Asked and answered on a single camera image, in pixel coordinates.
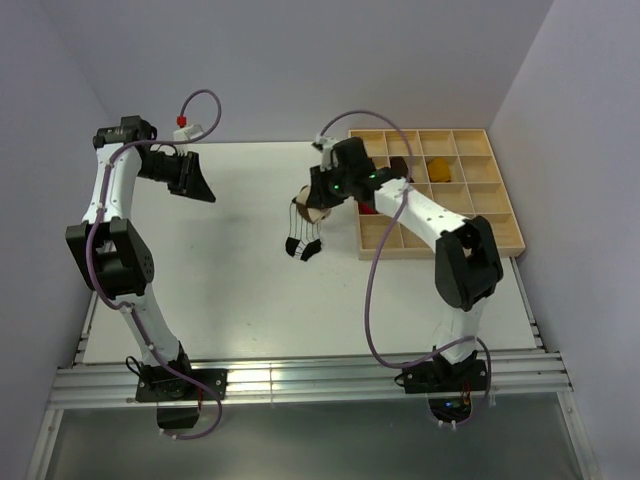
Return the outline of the beige brown striped sock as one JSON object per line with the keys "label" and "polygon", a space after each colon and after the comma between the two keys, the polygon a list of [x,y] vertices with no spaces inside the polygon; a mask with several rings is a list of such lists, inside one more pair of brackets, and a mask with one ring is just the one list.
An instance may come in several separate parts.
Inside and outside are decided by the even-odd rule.
{"label": "beige brown striped sock", "polygon": [[332,209],[318,209],[309,207],[306,202],[309,199],[311,192],[311,186],[305,185],[301,188],[298,195],[293,199],[297,213],[307,222],[316,225],[321,221],[327,219],[332,212]]}

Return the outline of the white black striped sock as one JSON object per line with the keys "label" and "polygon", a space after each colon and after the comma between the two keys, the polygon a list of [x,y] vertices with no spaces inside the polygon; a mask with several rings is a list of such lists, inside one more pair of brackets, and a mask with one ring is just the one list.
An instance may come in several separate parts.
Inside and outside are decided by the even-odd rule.
{"label": "white black striped sock", "polygon": [[299,207],[294,200],[290,202],[289,230],[284,248],[291,258],[307,262],[322,251],[320,226],[306,220]]}

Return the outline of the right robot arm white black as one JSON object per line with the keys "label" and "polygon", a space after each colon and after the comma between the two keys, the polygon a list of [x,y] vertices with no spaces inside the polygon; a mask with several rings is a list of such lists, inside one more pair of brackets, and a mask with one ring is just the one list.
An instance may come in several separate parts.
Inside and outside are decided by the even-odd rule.
{"label": "right robot arm white black", "polygon": [[318,135],[313,147],[321,162],[310,170],[310,191],[304,201],[309,210],[325,212],[352,198],[390,218],[420,238],[434,253],[434,283],[444,302],[444,329],[426,360],[433,365],[435,383],[452,390],[468,374],[480,340],[480,319],[487,299],[503,278],[494,234],[481,217],[467,218],[429,199],[401,176],[378,169],[363,141],[338,141]]}

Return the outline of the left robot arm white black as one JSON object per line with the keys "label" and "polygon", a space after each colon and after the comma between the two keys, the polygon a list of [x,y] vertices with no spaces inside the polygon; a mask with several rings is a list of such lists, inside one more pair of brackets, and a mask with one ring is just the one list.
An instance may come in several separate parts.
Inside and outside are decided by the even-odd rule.
{"label": "left robot arm white black", "polygon": [[103,303],[120,313],[141,351],[145,370],[162,371],[159,388],[183,399],[195,375],[178,338],[169,329],[153,291],[155,264],[150,248],[131,220],[137,180],[163,183],[172,195],[213,203],[215,195],[199,156],[173,143],[162,149],[157,130],[139,116],[99,129],[93,137],[98,171],[89,207],[65,240],[87,284]]}

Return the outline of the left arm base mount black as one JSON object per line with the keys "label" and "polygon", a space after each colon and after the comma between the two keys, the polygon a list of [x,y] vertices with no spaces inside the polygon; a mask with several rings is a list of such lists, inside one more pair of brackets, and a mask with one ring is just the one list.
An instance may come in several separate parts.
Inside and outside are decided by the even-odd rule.
{"label": "left arm base mount black", "polygon": [[215,395],[199,385],[176,377],[162,366],[141,364],[133,356],[125,359],[125,366],[137,377],[135,402],[157,404],[156,420],[161,429],[179,433],[192,429],[200,418],[204,401],[225,398],[228,370],[193,369],[184,353],[178,360],[170,362],[169,366],[207,386]]}

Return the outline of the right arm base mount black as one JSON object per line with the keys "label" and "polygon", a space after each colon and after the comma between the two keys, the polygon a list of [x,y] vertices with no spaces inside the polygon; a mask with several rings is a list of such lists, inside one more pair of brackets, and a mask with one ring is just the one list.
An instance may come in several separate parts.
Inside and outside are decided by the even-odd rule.
{"label": "right arm base mount black", "polygon": [[436,424],[456,429],[489,406],[491,364],[478,359],[476,352],[455,365],[437,355],[403,369],[394,382],[405,394],[426,394]]}

